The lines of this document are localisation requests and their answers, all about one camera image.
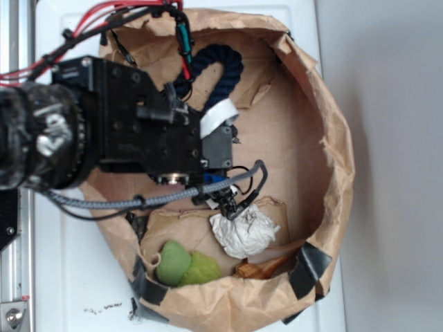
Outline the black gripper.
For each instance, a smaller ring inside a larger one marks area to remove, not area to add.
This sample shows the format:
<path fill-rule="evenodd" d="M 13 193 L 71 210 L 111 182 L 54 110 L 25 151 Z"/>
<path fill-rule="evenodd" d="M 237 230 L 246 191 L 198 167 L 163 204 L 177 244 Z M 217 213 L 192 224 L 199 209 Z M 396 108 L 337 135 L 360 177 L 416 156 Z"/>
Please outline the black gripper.
<path fill-rule="evenodd" d="M 81 181 L 99 168 L 143 173 L 159 183 L 176 176 L 187 185 L 202 182 L 204 169 L 233 166 L 231 127 L 221 125 L 201 143 L 198 115 L 171 87 L 158 91 L 140 69 L 80 57 L 59 63 L 52 82 L 68 89 L 82 114 Z"/>

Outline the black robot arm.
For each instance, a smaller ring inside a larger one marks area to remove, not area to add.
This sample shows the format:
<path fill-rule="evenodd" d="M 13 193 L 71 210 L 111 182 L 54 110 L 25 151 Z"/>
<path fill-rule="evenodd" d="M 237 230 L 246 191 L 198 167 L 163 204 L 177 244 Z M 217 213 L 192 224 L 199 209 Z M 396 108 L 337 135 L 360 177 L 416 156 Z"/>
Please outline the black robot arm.
<path fill-rule="evenodd" d="M 61 62 L 50 84 L 1 89 L 1 189 L 77 187 L 94 169 L 200 184 L 232 167 L 238 115 L 228 99 L 196 111 L 137 68 Z"/>

